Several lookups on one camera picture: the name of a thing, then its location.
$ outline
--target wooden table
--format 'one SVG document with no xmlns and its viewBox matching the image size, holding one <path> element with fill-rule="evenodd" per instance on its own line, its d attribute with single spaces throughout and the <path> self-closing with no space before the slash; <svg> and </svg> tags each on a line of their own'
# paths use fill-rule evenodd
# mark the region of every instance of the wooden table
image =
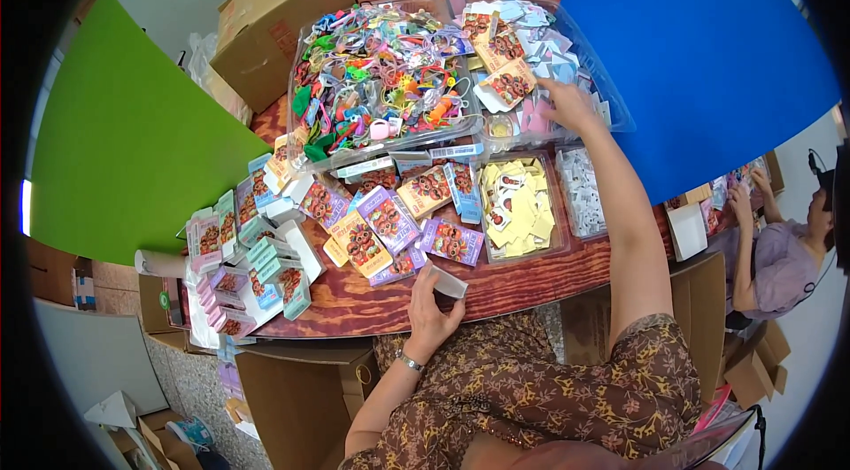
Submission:
<svg viewBox="0 0 850 470">
<path fill-rule="evenodd" d="M 270 145 L 286 132 L 286 103 L 284 95 L 256 115 L 251 124 L 251 130 Z M 655 207 L 653 212 L 670 256 L 672 241 L 664 210 Z M 451 203 L 435 215 L 459 223 Z M 367 279 L 350 264 L 340 269 L 331 262 L 321 249 L 328 235 L 318 223 L 307 219 L 303 228 L 327 267 L 327 272 L 310 287 L 313 305 L 294 321 L 282 315 L 275 317 L 254 336 L 353 337 L 410 329 L 407 306 L 415 277 L 372 289 Z M 608 239 L 582 243 L 570 235 L 569 242 L 569 252 L 523 263 L 490 265 L 483 250 L 474 269 L 439 257 L 432 257 L 432 260 L 469 282 L 464 321 L 481 320 L 555 302 L 608 282 Z"/>
</svg>

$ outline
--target green board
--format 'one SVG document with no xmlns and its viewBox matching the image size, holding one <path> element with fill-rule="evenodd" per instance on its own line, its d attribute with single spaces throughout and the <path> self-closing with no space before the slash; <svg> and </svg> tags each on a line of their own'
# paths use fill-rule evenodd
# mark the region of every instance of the green board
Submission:
<svg viewBox="0 0 850 470">
<path fill-rule="evenodd" d="M 31 235 L 133 265 L 177 253 L 200 208 L 271 150 L 201 90 L 117 0 L 97 0 L 59 68 L 32 164 Z"/>
</svg>

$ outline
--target wristwatch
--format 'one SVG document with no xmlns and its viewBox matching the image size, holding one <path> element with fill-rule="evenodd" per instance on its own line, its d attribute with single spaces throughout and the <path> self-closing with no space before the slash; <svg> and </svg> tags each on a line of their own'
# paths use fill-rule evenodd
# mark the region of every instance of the wristwatch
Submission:
<svg viewBox="0 0 850 470">
<path fill-rule="evenodd" d="M 425 368 L 425 365 L 419 365 L 416 361 L 407 357 L 405 353 L 401 351 L 401 348 L 395 351 L 395 357 L 401 359 L 402 363 L 409 366 L 416 372 L 422 372 L 422 369 Z"/>
</svg>

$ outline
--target brown floral blouse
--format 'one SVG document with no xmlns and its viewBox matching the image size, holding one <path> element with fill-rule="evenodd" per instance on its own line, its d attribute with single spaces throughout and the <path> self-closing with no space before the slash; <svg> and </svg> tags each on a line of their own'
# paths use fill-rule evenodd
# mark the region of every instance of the brown floral blouse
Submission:
<svg viewBox="0 0 850 470">
<path fill-rule="evenodd" d="M 407 337 L 376 337 L 381 373 Z M 377 446 L 340 468 L 458 468 L 479 431 L 523 448 L 585 440 L 633 459 L 687 437 L 699 412 L 699 379 L 671 316 L 632 324 L 605 365 L 566 366 L 526 311 L 458 328 Z"/>
</svg>

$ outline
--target person in purple shirt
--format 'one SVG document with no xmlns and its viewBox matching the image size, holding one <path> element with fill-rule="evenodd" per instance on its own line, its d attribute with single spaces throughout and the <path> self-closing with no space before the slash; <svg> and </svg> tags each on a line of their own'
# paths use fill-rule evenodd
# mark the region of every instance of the person in purple shirt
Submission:
<svg viewBox="0 0 850 470">
<path fill-rule="evenodd" d="M 823 257 L 835 245 L 832 231 L 832 179 L 819 173 L 806 223 L 784 220 L 765 173 L 753 169 L 752 180 L 764 195 L 767 226 L 755 231 L 746 185 L 729 189 L 738 226 L 709 240 L 709 251 L 726 260 L 727 327 L 741 329 L 750 320 L 783 316 L 808 297 L 817 284 Z"/>
</svg>

